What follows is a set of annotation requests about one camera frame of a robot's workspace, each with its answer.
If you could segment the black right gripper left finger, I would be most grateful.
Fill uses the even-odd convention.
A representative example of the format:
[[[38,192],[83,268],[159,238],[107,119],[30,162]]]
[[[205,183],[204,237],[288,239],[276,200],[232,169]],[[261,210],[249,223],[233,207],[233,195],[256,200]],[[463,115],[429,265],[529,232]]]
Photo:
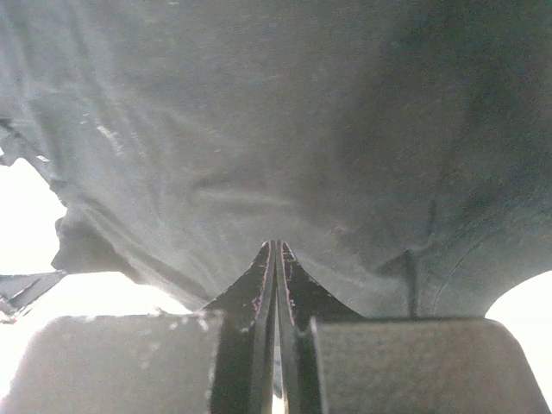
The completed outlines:
[[[4,413],[268,413],[276,245],[188,315],[61,317],[31,339]]]

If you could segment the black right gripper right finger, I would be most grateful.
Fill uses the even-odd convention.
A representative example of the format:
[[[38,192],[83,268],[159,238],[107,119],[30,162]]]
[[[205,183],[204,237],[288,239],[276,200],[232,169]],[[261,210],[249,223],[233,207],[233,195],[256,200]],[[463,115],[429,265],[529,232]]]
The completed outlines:
[[[485,318],[362,317],[275,253],[289,413],[547,413],[519,342]]]

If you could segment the black t shirt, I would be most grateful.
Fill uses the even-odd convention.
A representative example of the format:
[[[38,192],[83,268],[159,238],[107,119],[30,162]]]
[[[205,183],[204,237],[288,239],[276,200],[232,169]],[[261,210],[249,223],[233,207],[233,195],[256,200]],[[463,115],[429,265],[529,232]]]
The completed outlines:
[[[268,240],[371,317],[551,268],[548,1],[4,1],[1,135],[53,267],[189,308]]]

